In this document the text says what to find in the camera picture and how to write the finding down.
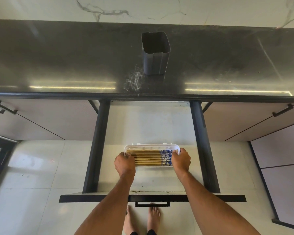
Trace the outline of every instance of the gray container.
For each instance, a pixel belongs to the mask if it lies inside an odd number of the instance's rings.
[[[146,75],[165,74],[171,52],[165,32],[142,33],[142,58]]]

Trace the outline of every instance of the hand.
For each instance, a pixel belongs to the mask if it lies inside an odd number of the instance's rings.
[[[176,152],[172,153],[171,161],[177,177],[181,180],[181,178],[188,173],[189,165],[191,164],[191,157],[184,148],[181,148],[180,155]]]
[[[130,154],[124,156],[124,153],[119,153],[114,160],[114,167],[119,173],[119,176],[125,176],[130,179],[131,183],[134,180],[135,176],[135,158]]]

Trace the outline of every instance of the leg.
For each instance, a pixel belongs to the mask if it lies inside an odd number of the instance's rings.
[[[131,207],[128,205],[126,209],[126,216],[124,220],[123,230],[126,235],[138,235],[138,228],[136,223],[133,221],[133,216],[131,214]]]
[[[147,220],[147,235],[156,235],[160,225],[160,210],[158,207],[149,207]]]

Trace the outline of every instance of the white plastic tray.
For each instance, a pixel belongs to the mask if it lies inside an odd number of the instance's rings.
[[[178,150],[178,154],[180,154],[180,147],[176,144],[132,144],[126,145],[124,148],[124,155],[127,150]],[[159,167],[171,167],[171,166],[144,166],[144,168],[159,168]]]

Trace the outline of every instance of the open drawer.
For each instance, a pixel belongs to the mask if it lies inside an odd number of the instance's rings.
[[[220,193],[201,102],[101,101],[83,191],[62,195],[59,202],[101,201],[119,180],[115,157],[125,145],[137,143],[184,147],[191,156],[193,176],[212,193]],[[217,196],[246,201],[241,195]],[[188,199],[172,167],[137,167],[129,201],[162,201],[168,206]]]

